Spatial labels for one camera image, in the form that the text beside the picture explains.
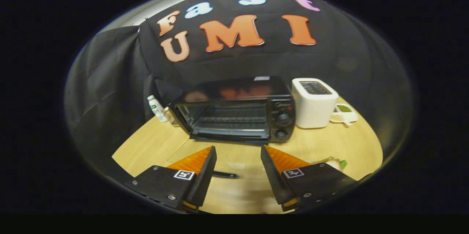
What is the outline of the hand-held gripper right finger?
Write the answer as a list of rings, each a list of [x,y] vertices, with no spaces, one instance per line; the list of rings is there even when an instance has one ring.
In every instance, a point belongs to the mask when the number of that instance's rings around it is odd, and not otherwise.
[[[334,201],[358,181],[333,158],[309,163],[268,145],[261,147],[263,167],[283,212],[306,212]]]

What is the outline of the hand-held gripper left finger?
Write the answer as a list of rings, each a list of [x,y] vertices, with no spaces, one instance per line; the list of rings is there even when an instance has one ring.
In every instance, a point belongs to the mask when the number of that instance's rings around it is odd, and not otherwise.
[[[127,180],[125,186],[164,207],[179,212],[198,212],[206,199],[217,160],[213,146],[201,153],[199,172],[153,165],[135,178]]]

